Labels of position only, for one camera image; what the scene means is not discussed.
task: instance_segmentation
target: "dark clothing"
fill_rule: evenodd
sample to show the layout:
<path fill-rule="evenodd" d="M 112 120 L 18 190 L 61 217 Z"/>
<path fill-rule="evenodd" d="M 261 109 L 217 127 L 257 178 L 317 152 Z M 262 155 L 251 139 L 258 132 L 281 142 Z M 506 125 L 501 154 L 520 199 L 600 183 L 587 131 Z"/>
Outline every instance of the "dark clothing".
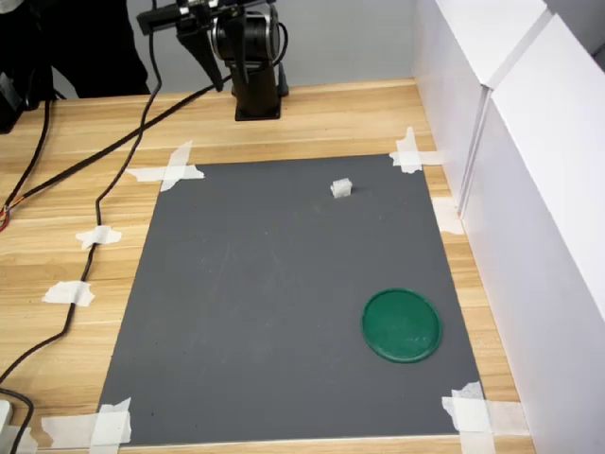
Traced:
<path fill-rule="evenodd" d="M 0 40 L 0 70 L 16 85 L 31 68 L 50 64 L 80 97 L 149 93 L 126 0 L 26 0 L 0 14 Z"/>

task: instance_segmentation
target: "green lid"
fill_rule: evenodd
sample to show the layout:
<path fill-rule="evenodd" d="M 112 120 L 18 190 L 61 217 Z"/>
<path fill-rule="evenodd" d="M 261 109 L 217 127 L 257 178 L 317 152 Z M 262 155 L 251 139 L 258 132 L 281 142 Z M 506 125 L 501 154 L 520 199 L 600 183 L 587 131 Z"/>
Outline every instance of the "green lid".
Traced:
<path fill-rule="evenodd" d="M 393 362 L 425 359 L 441 340 L 441 320 L 435 307 L 405 288 L 372 296 L 363 311 L 361 328 L 370 348 Z"/>

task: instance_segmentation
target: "wooden table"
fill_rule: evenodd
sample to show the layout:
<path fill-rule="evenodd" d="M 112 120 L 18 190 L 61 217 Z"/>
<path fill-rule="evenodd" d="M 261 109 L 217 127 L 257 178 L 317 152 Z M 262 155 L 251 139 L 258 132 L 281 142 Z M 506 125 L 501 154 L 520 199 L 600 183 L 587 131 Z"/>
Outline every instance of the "wooden table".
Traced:
<path fill-rule="evenodd" d="M 183 95 L 159 96 L 150 115 Z M 58 101 L 42 160 L 26 189 L 108 146 L 138 126 L 146 96 Z M 131 166 L 165 166 L 170 153 L 193 140 L 195 164 L 286 160 L 396 150 L 411 126 L 420 150 L 435 149 L 413 80 L 364 82 L 292 90 L 278 121 L 236 123 L 229 94 L 209 94 L 145 134 Z M 6 197 L 31 158 L 43 109 L 25 113 L 0 136 L 0 195 Z M 66 305 L 42 303 L 58 281 L 78 280 L 86 260 L 75 235 L 95 227 L 95 198 L 123 163 L 130 144 L 20 205 L 0 234 L 0 369 L 27 348 L 59 332 Z M 425 167 L 431 196 L 449 196 L 440 166 Z M 50 446 L 41 418 L 94 413 L 158 196 L 159 183 L 124 175 L 102 204 L 104 223 L 122 232 L 101 246 L 89 281 L 90 307 L 78 307 L 69 335 L 27 359 L 4 383 L 33 399 L 33 435 Z M 442 234 L 464 321 L 488 399 L 518 401 L 509 365 L 466 236 Z M 25 415 L 17 405 L 12 424 Z M 532 453 L 528 437 L 496 439 L 498 452 Z M 128 452 L 454 453 L 458 436 L 332 442 L 128 448 Z"/>

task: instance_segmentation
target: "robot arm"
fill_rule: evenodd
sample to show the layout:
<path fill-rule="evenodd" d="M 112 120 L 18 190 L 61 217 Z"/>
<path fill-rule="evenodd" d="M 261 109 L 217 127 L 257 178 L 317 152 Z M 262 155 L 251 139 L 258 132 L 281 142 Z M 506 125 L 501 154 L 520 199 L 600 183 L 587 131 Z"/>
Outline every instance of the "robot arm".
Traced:
<path fill-rule="evenodd" d="M 216 58 L 225 61 L 237 96 L 236 120 L 279 118 L 287 95 L 284 68 L 280 84 L 273 71 L 280 47 L 275 0 L 178 0 L 139 14 L 145 35 L 175 27 L 177 39 L 198 61 L 216 89 L 223 79 Z M 265 6 L 268 12 L 251 10 Z"/>

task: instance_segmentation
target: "white connector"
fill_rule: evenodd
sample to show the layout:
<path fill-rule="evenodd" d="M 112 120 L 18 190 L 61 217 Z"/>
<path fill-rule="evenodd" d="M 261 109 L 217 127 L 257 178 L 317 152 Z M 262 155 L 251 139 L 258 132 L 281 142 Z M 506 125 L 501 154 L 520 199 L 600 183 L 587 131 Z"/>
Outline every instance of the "white connector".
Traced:
<path fill-rule="evenodd" d="M 348 178 L 343 180 L 337 180 L 332 183 L 330 189 L 332 190 L 332 195 L 335 199 L 339 199 L 341 197 L 347 197 L 351 195 L 351 188 L 353 187 L 353 183 Z"/>
<path fill-rule="evenodd" d="M 0 434 L 7 428 L 12 417 L 12 406 L 7 400 L 0 400 Z"/>

